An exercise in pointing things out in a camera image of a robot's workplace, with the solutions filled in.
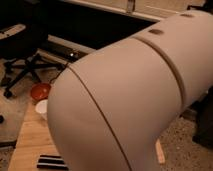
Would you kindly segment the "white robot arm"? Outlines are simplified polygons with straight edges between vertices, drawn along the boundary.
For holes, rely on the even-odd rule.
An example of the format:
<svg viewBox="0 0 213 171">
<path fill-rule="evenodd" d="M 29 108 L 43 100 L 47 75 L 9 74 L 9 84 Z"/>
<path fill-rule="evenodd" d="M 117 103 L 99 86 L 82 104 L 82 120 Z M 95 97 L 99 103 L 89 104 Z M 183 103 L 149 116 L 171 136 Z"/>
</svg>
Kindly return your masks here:
<svg viewBox="0 0 213 171">
<path fill-rule="evenodd" d="M 213 86 L 213 15 L 187 10 L 70 64 L 48 98 L 70 171 L 160 171 L 155 144 Z"/>
</svg>

